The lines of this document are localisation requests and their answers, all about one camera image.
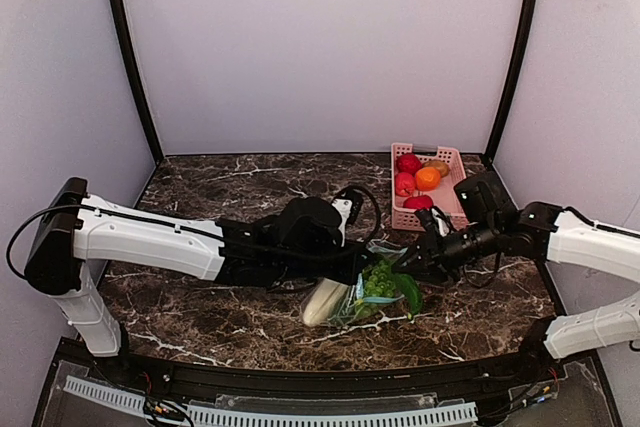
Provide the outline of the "green cucumber toy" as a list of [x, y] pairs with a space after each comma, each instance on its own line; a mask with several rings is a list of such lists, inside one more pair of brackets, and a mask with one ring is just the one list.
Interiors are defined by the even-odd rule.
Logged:
[[406, 273], [394, 273], [393, 280], [396, 289], [404, 296], [408, 303], [407, 318], [414, 319], [423, 308], [423, 293], [414, 278]]

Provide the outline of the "green grapes toy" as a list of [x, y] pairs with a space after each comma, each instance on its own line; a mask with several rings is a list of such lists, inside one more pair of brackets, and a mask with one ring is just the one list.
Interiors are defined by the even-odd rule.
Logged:
[[396, 285], [391, 272], [391, 263], [380, 260], [367, 267], [359, 278], [359, 297], [375, 303], [391, 303], [396, 300]]

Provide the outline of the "clear zip top bag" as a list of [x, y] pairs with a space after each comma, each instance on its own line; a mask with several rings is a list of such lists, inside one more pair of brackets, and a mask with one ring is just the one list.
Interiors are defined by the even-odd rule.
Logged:
[[351, 326], [381, 309], [403, 302], [412, 320], [423, 308], [423, 294], [409, 274], [396, 273], [393, 264], [407, 248], [388, 249], [372, 245], [373, 263], [360, 272], [352, 285], [322, 279], [301, 306], [301, 321], [307, 327]]

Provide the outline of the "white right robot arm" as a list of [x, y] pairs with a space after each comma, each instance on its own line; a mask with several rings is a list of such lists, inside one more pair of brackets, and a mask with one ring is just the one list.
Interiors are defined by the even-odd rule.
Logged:
[[[580, 265], [632, 282], [639, 280], [639, 234], [591, 220], [573, 207], [531, 202], [519, 209], [499, 176], [485, 172], [454, 187], [468, 225], [440, 230], [437, 211], [419, 209], [423, 231], [394, 263], [396, 272], [443, 283], [488, 256]], [[536, 321], [522, 351], [550, 359], [639, 339], [639, 296], [587, 312]]]

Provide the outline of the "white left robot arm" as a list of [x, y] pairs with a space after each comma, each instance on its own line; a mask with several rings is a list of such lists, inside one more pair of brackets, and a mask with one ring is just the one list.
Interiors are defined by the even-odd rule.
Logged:
[[273, 288], [296, 279], [355, 282], [369, 257], [365, 241], [347, 238], [373, 194], [349, 185], [326, 201], [295, 198], [253, 222], [186, 220], [126, 208], [66, 181], [51, 205], [29, 217], [38, 225], [23, 269], [9, 270], [52, 298], [96, 358], [123, 355], [124, 326], [105, 306], [86, 262], [106, 260], [166, 269], [224, 286]]

